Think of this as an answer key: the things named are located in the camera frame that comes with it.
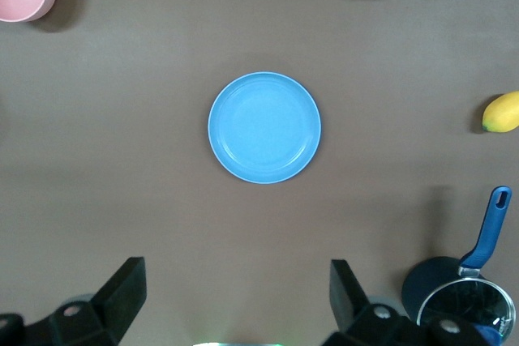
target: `blue plate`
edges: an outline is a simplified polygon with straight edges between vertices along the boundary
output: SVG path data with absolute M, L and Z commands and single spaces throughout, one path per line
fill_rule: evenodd
M 272 72 L 225 87 L 209 114 L 209 142 L 221 164 L 247 182 L 273 184 L 307 166 L 319 146 L 319 110 L 308 91 Z

